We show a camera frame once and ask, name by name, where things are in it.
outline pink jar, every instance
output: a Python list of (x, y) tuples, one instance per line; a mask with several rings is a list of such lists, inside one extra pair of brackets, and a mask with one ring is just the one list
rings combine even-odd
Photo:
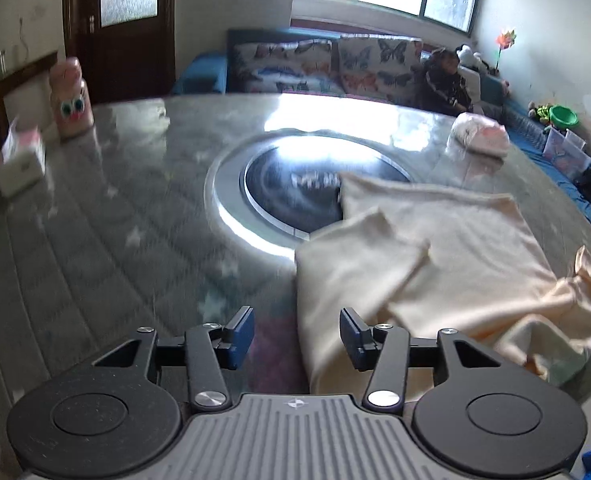
[(69, 57), (49, 71), (51, 109), (60, 137), (73, 137), (93, 126), (89, 89), (82, 79), (82, 68), (75, 57)]

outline metal screw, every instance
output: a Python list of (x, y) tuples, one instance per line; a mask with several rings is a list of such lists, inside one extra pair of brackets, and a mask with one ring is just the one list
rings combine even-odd
[(394, 392), (390, 392), (389, 390), (378, 390), (373, 392), (372, 394), (369, 394), (367, 399), (374, 406), (380, 406), (381, 408), (394, 406), (400, 402), (400, 396)]
[(222, 406), (226, 402), (226, 396), (220, 392), (200, 392), (196, 395), (196, 404), (213, 408)]

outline wooden door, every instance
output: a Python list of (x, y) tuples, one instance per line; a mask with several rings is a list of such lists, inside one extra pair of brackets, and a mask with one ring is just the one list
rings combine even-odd
[(68, 2), (67, 54), (80, 59), (92, 103), (169, 93), (175, 78), (174, 0)]

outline cream cloth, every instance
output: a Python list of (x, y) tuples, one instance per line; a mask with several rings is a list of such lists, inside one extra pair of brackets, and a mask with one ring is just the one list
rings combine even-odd
[[(511, 195), (342, 174), (344, 222), (295, 252), (298, 330), (314, 394), (364, 393), (339, 311), (434, 338), (451, 327), (560, 384), (591, 354), (591, 256), (557, 280)], [(407, 398), (431, 387), (412, 370)]]

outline logo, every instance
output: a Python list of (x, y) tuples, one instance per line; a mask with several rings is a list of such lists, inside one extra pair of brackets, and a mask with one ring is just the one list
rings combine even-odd
[(306, 189), (324, 189), (326, 187), (339, 187), (340, 180), (337, 173), (310, 171), (303, 175), (292, 173), (291, 185)]
[(291, 399), (288, 402), (285, 402), (285, 404), (287, 406), (290, 406), (294, 410), (297, 410), (298, 408), (303, 408), (304, 406), (306, 406), (308, 402), (304, 402), (304, 400), (302, 399)]

